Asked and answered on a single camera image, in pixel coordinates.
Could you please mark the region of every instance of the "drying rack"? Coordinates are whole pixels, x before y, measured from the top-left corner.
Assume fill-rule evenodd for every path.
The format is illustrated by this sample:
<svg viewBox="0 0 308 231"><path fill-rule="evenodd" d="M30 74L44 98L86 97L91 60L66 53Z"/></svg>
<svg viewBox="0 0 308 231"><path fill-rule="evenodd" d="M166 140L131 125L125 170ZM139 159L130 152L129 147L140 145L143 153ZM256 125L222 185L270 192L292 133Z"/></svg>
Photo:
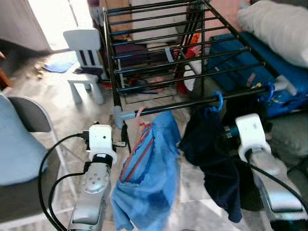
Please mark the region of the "drying rack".
<svg viewBox="0 0 308 231"><path fill-rule="evenodd" d="M172 14L164 15L164 16L152 16L152 17L132 19L128 21L119 21L119 22L112 22L112 23L109 22L109 19L114 16L119 16L119 15L124 15L124 14L134 14L134 13L140 13L140 12L148 12L148 11L164 10L164 9L170 9L170 8L180 7L180 6L190 6L190 7L197 6L198 9L193 12L183 11L180 13L172 13ZM205 17L205 12L211 12L214 15L214 17L209 17L209 18ZM119 129L121 129L123 124L125 124L126 119L135 118L138 112L138 110L130 111L130 112L122 111L122 104L121 104L121 99L120 99L121 94L125 95L130 92L142 92L145 90L163 88L171 84L175 84L182 80L188 80L188 79L194 79L194 78L201 79L202 81L201 97L199 100L186 101L186 102L180 102L180 103L171 103L171 104L167 104L163 106L146 108L145 110L141 112L141 116L143 116L143 115L160 113L160 112L168 111L168 110L175 110L175 109L190 107L194 105L219 102L218 96L203 97L204 95L203 81L207 77L211 77L211 76L219 75L223 73L228 73L228 72L237 72L240 70L255 68L255 67L260 67L260 66L263 68L266 68L276 79L277 77L280 76L278 71L275 70L275 68L273 68L257 51L255 51L254 48L251 47L249 43L245 40L245 38L243 38L237 32L237 30L234 27L232 27L227 22L227 20L224 19L224 17L221 16L219 12L217 12L217 10L215 10L215 8L213 8L211 4L207 2L206 0L196 0L196 1L172 0L172 1L167 1L167 2L145 4L145 5L139 5L139 6L112 9L112 10L106 10L103 8L101 9L101 11L99 11L99 9L96 9L96 12L94 13L92 12L92 14L95 15L96 20L98 24L100 25L100 30L102 33L102 39L103 39L103 43L105 46L105 52L107 55L107 63L106 63L107 75L111 81L112 94L113 94L113 100L114 100L114 106L115 106L114 107L114 119L115 119L116 126ZM171 24L166 24L166 25L161 25L161 26L150 26L150 27L145 27L145 28L137 28L137 29L125 30L125 31L117 31L117 32L111 31L111 26L116 25L116 24L126 24L126 23L132 23L135 21L153 20L153 19L171 17L171 16L181 15L181 14L187 15L186 21L176 22L176 23L171 23ZM215 27L215 28L206 28L205 21L209 21L209 20L220 20L223 26ZM190 39L192 38L193 34L196 33L195 29L198 23L202 24L200 30L198 31L198 32L201 32L202 41L191 45ZM139 33L139 32L144 32L144 31L151 31L151 30L158 30L158 29L175 27L175 26L184 26L185 27L184 32L173 34L173 35L159 36L159 37L154 37L154 38L149 38L149 39L146 38L146 39L140 39L140 40L135 40L135 41L114 42L114 36ZM221 30L221 29L228 29L233 34L233 37L228 38L228 39L220 39L220 40L213 40L213 41L205 40L205 32L213 31L213 30ZM137 51L135 53L127 53L127 54L125 53L116 54L115 52L116 46L122 46L124 44L130 44L130 43L138 44L140 42L146 42L146 41L151 41L151 40L156 40L156 39L165 39L165 38L171 38L171 37L179 37L179 36L181 36L182 39L181 39L181 42L177 46L172 46L172 45L156 46L155 47L156 50L154 51L152 50L149 50L147 52ZM207 44L224 42L230 39L237 39L245 46L245 48L240 49L240 50L235 50L235 51L229 51L225 53L216 53L212 55L205 54L205 46ZM197 46L197 45L202 46L201 55L196 58L187 59L185 56L186 49L192 46ZM166 56L168 56L170 55L171 51L175 49L177 49L179 52L177 53L177 55L174 55L173 61L169 60L170 59L169 57L168 61L166 62L161 62L160 60L158 61L150 60L145 63L140 63L140 65L137 65L137 66L132 65L132 66L126 66L124 68L121 68L121 65L119 64L121 59L123 58L130 58L130 57L140 56L140 55L149 56L150 54L165 53ZM217 71L214 73L206 72L205 65L204 65L204 61L206 59L210 59L210 58L218 57L218 56L228 56L228 59L230 59L243 52L250 52L257 59L257 63L247 65L247 66L239 66L239 67L232 68L229 70ZM191 61L196 61L196 60L202 61L202 71L200 74L197 74L194 67L190 65ZM164 73L162 73L162 70L169 71L168 74L170 73L170 71L174 74L176 73L177 70L182 70L181 68L183 68L185 65L190 66L190 69L194 72L193 76L167 79L167 80L163 80L163 81L159 81L155 83L148 83L148 84L140 85L140 86L126 87L124 84L124 81L127 79L129 80L129 78L131 77L131 74L134 74L134 73L138 73L139 75L145 75L145 76L148 75L149 73L157 73L161 77L164 75ZM282 78L282 80L280 79L280 81L275 83L275 91L286 89L288 84L289 83L287 82L285 78ZM270 91L270 86L262 86L262 87L253 88L253 89L237 90L237 91L232 91L232 92L223 94L223 100L228 100L228 99L232 99L236 97L243 97L243 96L252 95L252 94L260 94L260 93L264 93L268 91Z"/></svg>

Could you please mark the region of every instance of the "blue fabric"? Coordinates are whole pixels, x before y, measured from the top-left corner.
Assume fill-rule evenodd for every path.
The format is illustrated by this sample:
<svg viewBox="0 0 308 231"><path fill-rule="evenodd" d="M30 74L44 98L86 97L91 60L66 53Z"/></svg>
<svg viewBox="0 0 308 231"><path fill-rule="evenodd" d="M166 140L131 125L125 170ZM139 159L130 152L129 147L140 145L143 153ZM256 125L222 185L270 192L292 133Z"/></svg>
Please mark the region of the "blue fabric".
<svg viewBox="0 0 308 231"><path fill-rule="evenodd" d="M179 152L176 146L179 141L180 133L172 113L160 114L133 154L122 182L118 180L112 192L117 230L132 230L130 220L141 231L165 229L179 183ZM125 182L147 147L148 151L132 177Z"/></svg>
<svg viewBox="0 0 308 231"><path fill-rule="evenodd" d="M0 185L11 185L38 176L46 148L30 134L11 102L0 94Z"/></svg>
<svg viewBox="0 0 308 231"><path fill-rule="evenodd" d="M44 69L51 72L64 73L77 61L75 51L67 51L52 57L50 63L45 65Z"/></svg>
<svg viewBox="0 0 308 231"><path fill-rule="evenodd" d="M292 96L287 91L277 91L274 93L271 101L267 104L267 110L269 117L281 115L288 113L299 106L303 106L308 103L306 95L308 94L308 71L307 69L296 67L286 62L282 57L275 54L266 44L258 40L254 35L241 32L248 43L257 50L262 57L271 64L281 75L284 75L297 89L298 94ZM232 37L231 34L225 34L214 37L214 39L225 39ZM225 42L213 43L210 53L221 53L227 51L234 51L244 48L237 40L230 40ZM216 72L212 67L216 66L218 63L227 60L232 55L220 56L209 59L207 63L207 68L210 73ZM219 70L228 70L231 68L236 68L244 65L256 64L257 59L249 52L242 53L232 59L226 61L225 63L218 66ZM220 75L213 76L213 79L221 85L226 91L232 91L239 86L245 87L247 81L252 73L256 74L255 79L252 81L251 86L261 83L262 86L268 85L269 82L275 83L275 78L264 68L256 67L246 70L241 70L237 72L230 72Z"/></svg>
<svg viewBox="0 0 308 231"><path fill-rule="evenodd" d="M215 141L222 130L219 113L200 108L187 124L179 148L188 162L205 174L204 186L215 203L229 213L229 220L240 222L240 176L233 161L218 152Z"/></svg>

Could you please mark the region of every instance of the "doorway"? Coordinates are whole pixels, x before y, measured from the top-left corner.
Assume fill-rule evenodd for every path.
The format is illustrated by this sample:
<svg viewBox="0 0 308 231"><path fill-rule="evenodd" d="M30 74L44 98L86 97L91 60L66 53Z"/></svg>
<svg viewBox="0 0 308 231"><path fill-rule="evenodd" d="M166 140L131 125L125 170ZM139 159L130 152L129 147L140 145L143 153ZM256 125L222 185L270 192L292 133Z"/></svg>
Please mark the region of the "doorway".
<svg viewBox="0 0 308 231"><path fill-rule="evenodd" d="M52 51L68 49L63 32L92 28L87 0L28 0Z"/></svg>

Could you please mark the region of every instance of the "blue clothes hook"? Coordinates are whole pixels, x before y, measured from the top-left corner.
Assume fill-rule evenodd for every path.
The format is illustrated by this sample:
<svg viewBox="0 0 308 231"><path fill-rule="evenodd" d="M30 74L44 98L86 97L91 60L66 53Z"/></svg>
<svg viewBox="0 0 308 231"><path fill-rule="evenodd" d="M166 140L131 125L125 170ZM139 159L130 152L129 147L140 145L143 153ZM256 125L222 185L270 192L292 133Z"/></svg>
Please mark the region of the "blue clothes hook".
<svg viewBox="0 0 308 231"><path fill-rule="evenodd" d="M218 107L211 107L211 111L213 112L220 112L222 107L223 107L223 96L221 94L221 92L219 91L215 91L213 95L217 95L219 97L219 106Z"/></svg>
<svg viewBox="0 0 308 231"><path fill-rule="evenodd" d="M274 86L274 84L271 83L271 82L269 83L269 90L270 90L270 92L269 92L269 97L268 97L268 99L267 99L266 102L270 102L270 100L273 98L273 95L274 95L275 86Z"/></svg>

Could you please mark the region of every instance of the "marble floor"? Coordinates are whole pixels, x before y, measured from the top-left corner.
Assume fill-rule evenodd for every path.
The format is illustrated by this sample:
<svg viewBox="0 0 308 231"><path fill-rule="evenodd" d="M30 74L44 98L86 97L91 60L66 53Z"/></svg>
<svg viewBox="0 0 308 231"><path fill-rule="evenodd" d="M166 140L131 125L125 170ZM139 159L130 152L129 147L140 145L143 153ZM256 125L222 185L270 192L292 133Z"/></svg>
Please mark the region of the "marble floor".
<svg viewBox="0 0 308 231"><path fill-rule="evenodd" d="M69 85L66 82L66 76L71 73L76 66L73 66L65 74L45 72L41 78L37 78L35 74L29 76L28 73L33 70L33 66L37 60L29 60L14 74L13 89L7 95L27 96L40 103L49 113L54 128L60 138L79 132L99 121L101 124L113 125L112 109L113 99L110 90L102 88L102 94L106 100L103 105L97 105L91 92L86 92L83 86L79 86L83 103L75 105ZM125 104L124 110L136 110L142 105L159 106L171 102L179 102L180 96L167 97L160 100L147 101L143 103ZM179 126L181 134L184 133L185 125L189 121L189 113L187 109L173 111L173 115ZM145 122L151 121L155 115L142 117ZM131 144L135 143L137 132L135 121L127 121L128 134ZM114 129L114 140L120 140L120 131ZM47 147L51 146L51 140L46 137L43 139ZM85 152L85 145L82 140L69 140L65 145L71 149L76 155L83 160L87 160L88 156ZM128 155L125 148L117 149L118 162L112 168L111 181L115 184L123 161ZM69 170L80 172L83 169L83 163L68 156L67 163ZM243 210L243 219L239 224L234 224L228 220L226 212L219 208L209 197L203 187L203 174L198 168L190 165L184 158L180 160L181 165L181 183L177 202L174 204L168 226L169 231L266 231L268 223L264 221L262 212L250 212ZM80 178L75 177L76 186L80 184ZM63 208L74 205L73 197L66 184L63 187L61 195L61 206ZM60 221L67 225L71 216L71 212L59 215ZM47 220L37 223L14 228L9 231L53 231L55 230ZM111 206L108 207L106 219L104 223L104 231L115 230L113 223L113 214Z"/></svg>

